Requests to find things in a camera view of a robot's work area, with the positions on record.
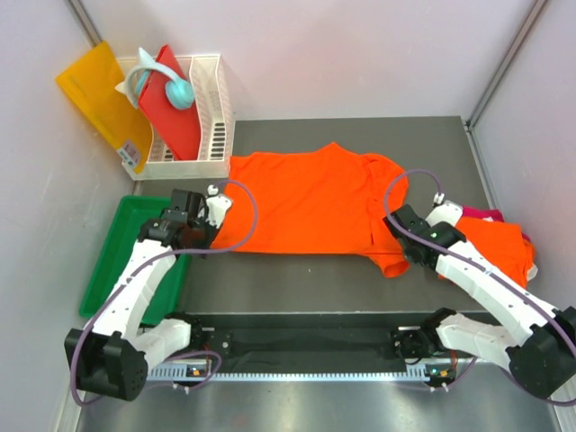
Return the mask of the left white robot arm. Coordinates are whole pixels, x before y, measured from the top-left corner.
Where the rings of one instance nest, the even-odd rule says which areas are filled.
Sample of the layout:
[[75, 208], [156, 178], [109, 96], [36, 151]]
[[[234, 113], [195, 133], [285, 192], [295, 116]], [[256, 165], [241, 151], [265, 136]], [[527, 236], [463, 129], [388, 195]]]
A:
[[79, 405], [85, 404], [81, 392], [133, 401], [151, 369], [178, 351], [188, 357], [202, 351], [203, 333], [186, 317], [167, 316], [147, 332], [140, 332], [140, 323], [178, 258], [187, 250], [208, 249], [231, 206], [215, 186], [207, 193], [174, 190], [168, 207], [140, 226], [102, 307], [65, 338], [70, 390]]

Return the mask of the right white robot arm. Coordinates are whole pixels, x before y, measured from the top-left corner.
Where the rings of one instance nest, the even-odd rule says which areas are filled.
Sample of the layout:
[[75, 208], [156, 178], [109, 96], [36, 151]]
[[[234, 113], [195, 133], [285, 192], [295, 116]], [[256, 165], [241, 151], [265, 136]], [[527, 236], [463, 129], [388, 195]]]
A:
[[448, 308], [426, 318], [407, 345], [407, 355], [441, 356], [454, 350], [488, 361], [526, 392], [547, 399], [575, 375], [575, 309], [543, 301], [500, 271], [456, 228], [459, 206], [447, 202], [425, 219], [409, 205], [383, 221], [400, 242], [405, 259], [458, 286], [497, 322], [482, 323]]

